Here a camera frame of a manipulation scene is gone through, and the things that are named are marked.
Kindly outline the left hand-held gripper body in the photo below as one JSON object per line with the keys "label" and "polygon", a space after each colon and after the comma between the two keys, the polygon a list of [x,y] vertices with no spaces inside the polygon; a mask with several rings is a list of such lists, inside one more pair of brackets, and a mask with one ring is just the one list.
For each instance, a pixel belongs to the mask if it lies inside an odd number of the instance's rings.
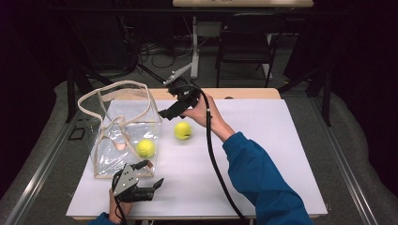
{"label": "left hand-held gripper body", "polygon": [[154,197],[153,187],[138,187],[139,178],[135,171],[126,164],[114,175],[112,192],[123,203],[146,202]]}

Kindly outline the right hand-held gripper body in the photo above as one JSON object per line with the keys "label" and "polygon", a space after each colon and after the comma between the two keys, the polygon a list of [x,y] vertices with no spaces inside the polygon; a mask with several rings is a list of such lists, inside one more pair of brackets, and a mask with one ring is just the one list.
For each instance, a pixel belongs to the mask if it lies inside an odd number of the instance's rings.
{"label": "right hand-held gripper body", "polygon": [[200,92],[198,88],[185,80],[182,75],[191,69],[191,64],[173,71],[172,75],[163,82],[168,92],[176,97],[178,103],[182,103],[186,108],[195,107],[198,103]]}

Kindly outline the yellow tennis ball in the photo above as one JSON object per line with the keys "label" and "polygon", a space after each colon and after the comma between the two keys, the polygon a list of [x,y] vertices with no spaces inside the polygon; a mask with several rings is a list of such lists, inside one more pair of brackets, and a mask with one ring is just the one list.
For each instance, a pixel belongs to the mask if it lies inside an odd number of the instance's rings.
{"label": "yellow tennis ball", "polygon": [[156,150],[155,144],[149,139],[143,139],[136,145],[136,151],[141,158],[151,158]]}
{"label": "yellow tennis ball", "polygon": [[187,122],[179,122],[175,125],[175,136],[179,140],[187,140],[191,136],[191,125]]}

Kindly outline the clear tote bag beige trim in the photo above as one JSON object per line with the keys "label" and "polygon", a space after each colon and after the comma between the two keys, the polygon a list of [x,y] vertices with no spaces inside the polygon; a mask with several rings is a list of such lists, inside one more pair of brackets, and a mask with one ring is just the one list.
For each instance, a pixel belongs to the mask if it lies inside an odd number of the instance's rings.
{"label": "clear tote bag beige trim", "polygon": [[[138,175],[154,175],[162,119],[145,84],[115,82],[80,97],[78,107],[88,116],[88,149],[96,178],[110,178],[125,164],[145,159],[149,164]],[[153,157],[138,155],[136,145],[143,139],[155,144]]]}

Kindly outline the person's right hand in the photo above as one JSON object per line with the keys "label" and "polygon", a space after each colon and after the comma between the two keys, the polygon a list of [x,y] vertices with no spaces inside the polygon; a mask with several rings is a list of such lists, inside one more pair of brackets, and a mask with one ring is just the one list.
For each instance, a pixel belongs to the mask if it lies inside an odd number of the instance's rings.
{"label": "person's right hand", "polygon": [[215,134],[221,134],[224,132],[226,129],[226,123],[223,121],[213,97],[209,94],[201,96],[197,105],[192,109],[187,109],[182,113],[182,115],[193,119],[202,127],[206,127],[207,113],[210,113],[211,130]]}

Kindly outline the person's left hand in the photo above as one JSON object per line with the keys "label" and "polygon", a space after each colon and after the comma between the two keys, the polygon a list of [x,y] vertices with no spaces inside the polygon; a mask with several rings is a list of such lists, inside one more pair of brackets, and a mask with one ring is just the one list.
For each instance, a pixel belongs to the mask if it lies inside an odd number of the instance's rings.
{"label": "person's left hand", "polygon": [[127,225],[126,216],[128,216],[133,207],[132,202],[120,202],[117,200],[111,190],[109,190],[109,216],[110,219],[119,225]]}

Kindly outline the black folding chair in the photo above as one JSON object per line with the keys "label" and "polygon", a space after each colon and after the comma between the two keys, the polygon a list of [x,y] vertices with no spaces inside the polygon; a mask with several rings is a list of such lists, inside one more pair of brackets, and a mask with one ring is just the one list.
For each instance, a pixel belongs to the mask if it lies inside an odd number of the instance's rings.
{"label": "black folding chair", "polygon": [[226,17],[219,32],[216,86],[220,86],[222,79],[222,63],[256,64],[259,68],[266,64],[268,71],[263,74],[268,86],[278,42],[286,26],[286,19],[278,14],[246,12]]}

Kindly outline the white table cover sheet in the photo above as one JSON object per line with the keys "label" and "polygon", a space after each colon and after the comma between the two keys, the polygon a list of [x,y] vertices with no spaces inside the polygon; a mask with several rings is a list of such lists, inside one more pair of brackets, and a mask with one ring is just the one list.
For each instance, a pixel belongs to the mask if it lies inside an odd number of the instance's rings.
{"label": "white table cover sheet", "polygon": [[[282,99],[218,99],[224,120],[235,130],[262,146],[283,179],[301,197],[312,217],[327,213],[299,135]],[[206,130],[188,118],[192,135],[181,141],[174,135],[180,121],[161,124],[155,175],[143,177],[138,185],[150,187],[163,180],[150,202],[138,202],[130,216],[136,219],[216,219],[237,216],[227,201],[207,151]],[[66,213],[75,219],[91,219],[109,207],[109,179],[93,176],[88,161]]]}

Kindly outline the light desk with white legs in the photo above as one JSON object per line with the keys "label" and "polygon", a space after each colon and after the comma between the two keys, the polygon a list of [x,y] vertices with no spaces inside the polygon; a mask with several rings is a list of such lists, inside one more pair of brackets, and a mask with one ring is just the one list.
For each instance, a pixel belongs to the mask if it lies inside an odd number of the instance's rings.
{"label": "light desk with white legs", "polygon": [[[314,5],[314,0],[173,0],[175,8],[182,9],[288,9],[288,8],[310,8]],[[199,37],[216,37],[220,22],[200,22],[196,16],[192,17],[192,58],[191,58],[191,78],[198,78],[199,71]]]}

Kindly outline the aluminium floor rail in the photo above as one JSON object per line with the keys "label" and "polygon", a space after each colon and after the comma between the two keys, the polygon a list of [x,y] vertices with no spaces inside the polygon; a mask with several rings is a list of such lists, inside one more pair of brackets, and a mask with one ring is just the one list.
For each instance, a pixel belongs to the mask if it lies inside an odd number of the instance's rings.
{"label": "aluminium floor rail", "polygon": [[347,159],[345,158],[344,152],[332,130],[332,127],[329,127],[323,118],[321,112],[322,107],[320,103],[314,97],[310,97],[309,101],[315,111],[316,118],[318,119],[323,131],[328,137],[329,144],[331,146],[331,153],[335,158],[340,174],[344,179],[344,183],[347,187],[353,203],[357,208],[363,225],[379,225],[369,203],[364,196],[362,188],[360,187],[360,184],[357,181],[355,174],[353,173]]}
{"label": "aluminium floor rail", "polygon": [[87,160],[79,117],[44,131],[6,198],[0,225],[82,225],[67,215]]}

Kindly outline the black metal stand frame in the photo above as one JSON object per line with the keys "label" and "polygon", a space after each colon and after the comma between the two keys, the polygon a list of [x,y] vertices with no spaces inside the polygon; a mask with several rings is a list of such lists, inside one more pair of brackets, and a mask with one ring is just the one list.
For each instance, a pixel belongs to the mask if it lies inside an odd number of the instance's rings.
{"label": "black metal stand frame", "polygon": [[75,87],[81,92],[87,94],[94,90],[90,79],[97,80],[103,84],[111,84],[112,82],[99,75],[94,70],[83,66],[77,62],[72,62],[68,66],[67,71],[67,90],[68,90],[68,117],[66,122],[69,123],[76,113]]}
{"label": "black metal stand frame", "polygon": [[306,94],[309,98],[315,97],[320,89],[323,89],[321,115],[328,127],[331,126],[329,119],[330,98],[331,98],[331,72],[333,66],[331,64],[324,64],[321,67],[316,67],[310,72],[298,76],[296,79],[290,81],[288,84],[278,88],[279,93],[284,93],[296,85],[304,82],[307,79],[312,79],[310,85],[307,87]]}

